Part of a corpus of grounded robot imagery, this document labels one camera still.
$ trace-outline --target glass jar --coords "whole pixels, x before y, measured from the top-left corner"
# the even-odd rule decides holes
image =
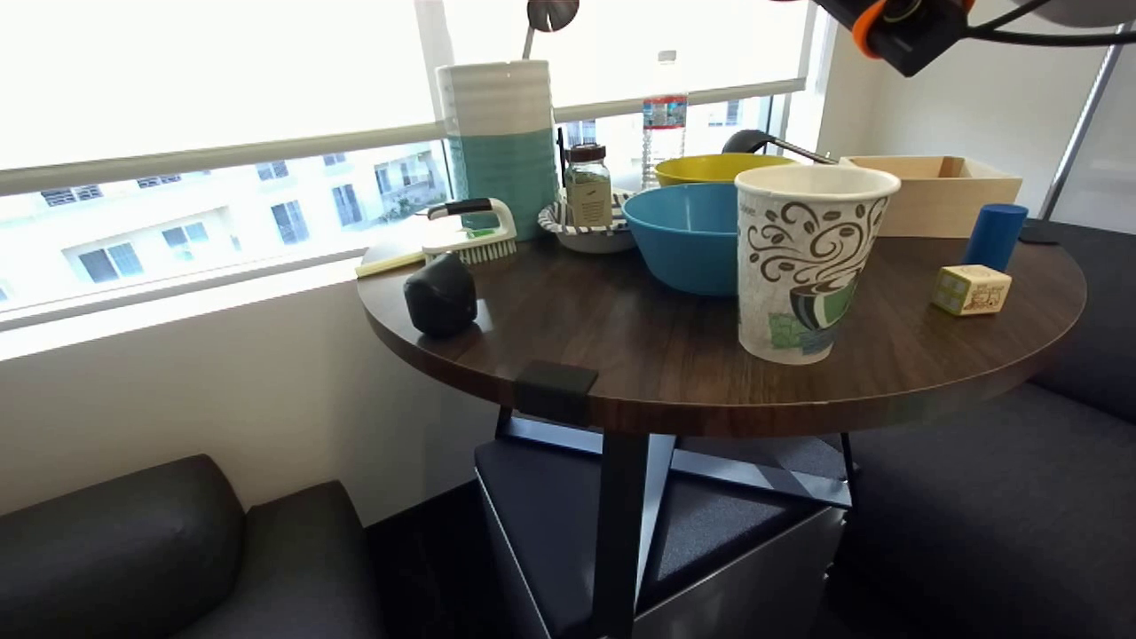
[[[563,191],[571,228],[609,228],[606,147],[575,147],[563,154]]]

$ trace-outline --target small bottle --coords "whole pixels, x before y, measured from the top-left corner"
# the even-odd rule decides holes
[[[571,228],[609,228],[606,147],[575,147],[563,154],[563,191]]]
[[[1029,210],[1012,201],[986,201],[973,225],[960,264],[983,264],[990,270],[1009,270]]]
[[[685,154],[685,93],[676,49],[657,52],[657,93],[643,100],[643,188],[657,183],[657,168]]]

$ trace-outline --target dark wood tabletop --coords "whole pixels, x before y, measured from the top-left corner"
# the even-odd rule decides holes
[[[640,252],[534,252],[472,265],[480,307],[461,338],[422,338],[399,283],[359,281],[359,299],[408,365],[515,406],[530,362],[591,368],[585,427],[617,433],[782,435],[941,414],[1034,376],[1076,328],[1085,283],[1056,246],[1018,246],[997,315],[928,304],[938,265],[960,241],[880,238],[831,357],[760,362],[737,344],[735,299],[657,283]]]

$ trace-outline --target round wooden table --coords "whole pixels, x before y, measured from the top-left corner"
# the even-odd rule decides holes
[[[691,299],[657,283],[640,252],[534,252],[472,265],[480,307],[461,338],[422,338],[403,311],[403,281],[359,283],[377,338],[427,376],[499,407],[603,433],[597,629],[633,634],[636,568],[650,522],[629,522],[657,487],[657,433],[803,435],[914,422],[1034,376],[1076,328],[1085,281],[1056,246],[1018,246],[997,315],[947,315],[928,304],[938,265],[965,241],[880,238],[831,357],[760,362],[737,344],[735,299]],[[530,401],[531,365],[563,368],[556,401]]]

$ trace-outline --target black couch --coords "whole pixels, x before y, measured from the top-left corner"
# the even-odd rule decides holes
[[[0,519],[3,639],[378,639],[377,604],[341,481],[244,515],[197,455]]]
[[[1056,362],[965,413],[856,433],[837,560],[927,634],[1136,634],[1136,238],[1068,225],[1089,304]]]

